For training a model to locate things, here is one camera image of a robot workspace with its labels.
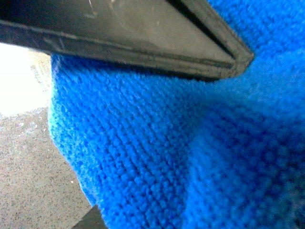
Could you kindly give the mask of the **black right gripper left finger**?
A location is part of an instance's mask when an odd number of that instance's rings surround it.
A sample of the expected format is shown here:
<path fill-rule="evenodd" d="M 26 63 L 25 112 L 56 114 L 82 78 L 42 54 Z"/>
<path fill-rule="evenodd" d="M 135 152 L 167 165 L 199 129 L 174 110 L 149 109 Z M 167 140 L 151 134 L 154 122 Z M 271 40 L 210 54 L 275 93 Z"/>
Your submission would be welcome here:
<path fill-rule="evenodd" d="M 106 229 L 98 206 L 89 210 L 72 229 Z"/>

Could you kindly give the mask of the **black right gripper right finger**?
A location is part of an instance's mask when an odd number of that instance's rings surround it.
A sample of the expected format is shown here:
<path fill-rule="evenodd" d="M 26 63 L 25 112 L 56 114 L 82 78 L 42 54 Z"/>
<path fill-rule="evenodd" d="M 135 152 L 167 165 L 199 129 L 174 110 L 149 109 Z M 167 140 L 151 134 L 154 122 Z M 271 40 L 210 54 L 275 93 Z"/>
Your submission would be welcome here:
<path fill-rule="evenodd" d="M 0 41 L 204 81 L 254 59 L 205 0 L 3 0 Z"/>

